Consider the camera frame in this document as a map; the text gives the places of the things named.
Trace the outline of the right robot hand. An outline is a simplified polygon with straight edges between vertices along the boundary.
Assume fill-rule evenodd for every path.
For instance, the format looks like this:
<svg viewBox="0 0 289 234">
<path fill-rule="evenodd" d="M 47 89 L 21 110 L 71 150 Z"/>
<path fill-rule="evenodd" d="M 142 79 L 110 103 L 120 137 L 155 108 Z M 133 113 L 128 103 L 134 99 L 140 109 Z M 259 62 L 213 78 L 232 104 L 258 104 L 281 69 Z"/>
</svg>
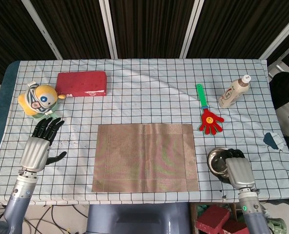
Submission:
<svg viewBox="0 0 289 234">
<path fill-rule="evenodd" d="M 251 164 L 240 150 L 228 149 L 231 156 L 226 158 L 229 183 L 237 190 L 253 188 L 255 179 Z"/>
</svg>

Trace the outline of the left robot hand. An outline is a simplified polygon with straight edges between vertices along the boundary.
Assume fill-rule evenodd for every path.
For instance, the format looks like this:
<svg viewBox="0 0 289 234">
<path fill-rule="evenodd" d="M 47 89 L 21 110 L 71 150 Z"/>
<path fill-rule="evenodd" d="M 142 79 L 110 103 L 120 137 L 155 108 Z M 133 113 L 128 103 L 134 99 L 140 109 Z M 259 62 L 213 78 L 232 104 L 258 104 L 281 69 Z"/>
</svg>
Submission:
<svg viewBox="0 0 289 234">
<path fill-rule="evenodd" d="M 31 137 L 26 142 L 20 165 L 29 172 L 40 172 L 45 166 L 62 160 L 67 152 L 64 151 L 58 156 L 49 157 L 50 147 L 55 136 L 64 124 L 59 117 L 56 119 L 42 119 L 35 127 Z"/>
</svg>

